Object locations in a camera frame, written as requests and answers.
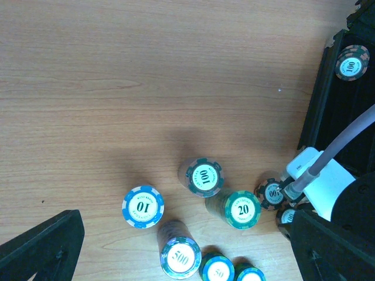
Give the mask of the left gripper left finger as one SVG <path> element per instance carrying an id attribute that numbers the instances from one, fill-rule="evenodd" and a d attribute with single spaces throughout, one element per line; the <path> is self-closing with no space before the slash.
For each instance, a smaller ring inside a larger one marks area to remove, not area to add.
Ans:
<path id="1" fill-rule="evenodd" d="M 83 240 L 79 210 L 65 210 L 1 245 L 1 280 L 72 280 Z"/>

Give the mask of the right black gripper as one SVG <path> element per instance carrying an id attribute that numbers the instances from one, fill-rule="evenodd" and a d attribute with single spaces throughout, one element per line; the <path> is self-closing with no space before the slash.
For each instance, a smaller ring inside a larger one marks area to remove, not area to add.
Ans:
<path id="1" fill-rule="evenodd" d="M 349 184 L 337 198 L 330 221 L 374 242 L 374 173 Z"/>

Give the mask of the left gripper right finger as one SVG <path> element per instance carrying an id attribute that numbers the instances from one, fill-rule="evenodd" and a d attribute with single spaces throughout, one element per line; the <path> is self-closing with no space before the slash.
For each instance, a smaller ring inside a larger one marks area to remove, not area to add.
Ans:
<path id="1" fill-rule="evenodd" d="M 297 211 L 290 241 L 303 280 L 374 280 L 374 245 L 310 211 Z"/>

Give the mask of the brown short stack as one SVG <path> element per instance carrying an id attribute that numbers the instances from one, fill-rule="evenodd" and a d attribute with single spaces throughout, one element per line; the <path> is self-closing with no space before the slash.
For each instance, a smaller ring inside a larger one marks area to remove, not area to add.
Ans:
<path id="1" fill-rule="evenodd" d="M 339 54 L 336 65 L 336 76 L 343 81 L 355 81 L 367 71 L 370 52 L 359 44 L 346 46 Z"/>
<path id="2" fill-rule="evenodd" d="M 268 178 L 254 189 L 254 194 L 264 210 L 276 211 L 287 205 L 284 195 L 277 190 L 280 184 L 279 178 Z"/>

